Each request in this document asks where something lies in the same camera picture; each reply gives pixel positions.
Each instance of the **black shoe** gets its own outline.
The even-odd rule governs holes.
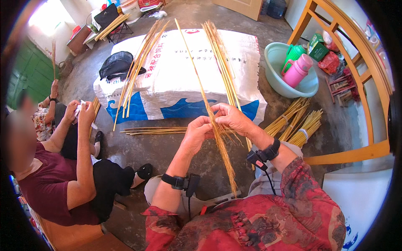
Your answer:
[[[143,180],[149,180],[152,177],[152,170],[153,170],[153,166],[149,163],[141,166],[138,170],[137,170],[137,174],[138,177],[140,177]]]
[[[95,143],[96,142],[100,142],[100,150],[99,150],[99,154],[96,157],[96,159],[102,159],[102,144],[103,144],[103,132],[102,131],[98,131],[98,133],[95,136]]]

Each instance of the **hand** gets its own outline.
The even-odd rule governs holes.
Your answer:
[[[50,98],[57,98],[58,95],[59,95],[59,80],[56,79],[51,84]]]
[[[188,125],[180,148],[192,155],[195,155],[201,149],[202,142],[205,139],[215,137],[211,130],[212,124],[209,120],[209,117],[200,116],[196,118]]]
[[[215,122],[234,129],[238,134],[248,137],[250,131],[257,127],[246,115],[234,106],[219,103],[211,107],[215,114]]]
[[[63,119],[66,119],[66,120],[68,120],[70,123],[72,123],[72,122],[74,121],[74,119],[75,119],[74,112],[75,112],[75,110],[77,109],[77,107],[78,107],[79,104],[80,104],[80,103],[79,103],[77,100],[71,101],[71,102],[67,105],[66,112],[64,113]]]
[[[80,113],[78,114],[78,128],[89,130],[95,119],[94,105],[90,101],[82,104]]]

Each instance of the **blue wave pattern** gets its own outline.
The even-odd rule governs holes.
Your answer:
[[[110,104],[114,104],[114,103],[115,103],[114,100],[110,100],[108,102],[108,106],[106,108],[106,111],[112,117],[113,122],[115,121],[115,118],[116,118],[117,108],[111,108]],[[142,104],[142,100],[141,100],[141,96],[140,96],[139,92],[137,92],[133,96],[131,96],[130,114],[129,114],[128,118],[123,118],[123,106],[120,107],[119,114],[117,115],[116,124],[120,124],[122,122],[130,121],[130,120],[148,120],[148,116],[145,113],[144,105]]]
[[[208,102],[216,103],[216,100],[208,99]],[[251,120],[254,120],[260,102],[255,100],[249,104],[241,106],[243,113]],[[164,118],[196,118],[208,116],[204,101],[187,102],[186,98],[181,98],[177,103],[170,107],[160,109]]]

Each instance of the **maroon shirt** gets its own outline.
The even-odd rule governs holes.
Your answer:
[[[18,181],[31,208],[42,218],[62,226],[98,224],[99,219],[89,203],[70,211],[67,208],[67,183],[77,180],[77,161],[46,151],[40,142],[36,145],[35,158],[42,166]]]

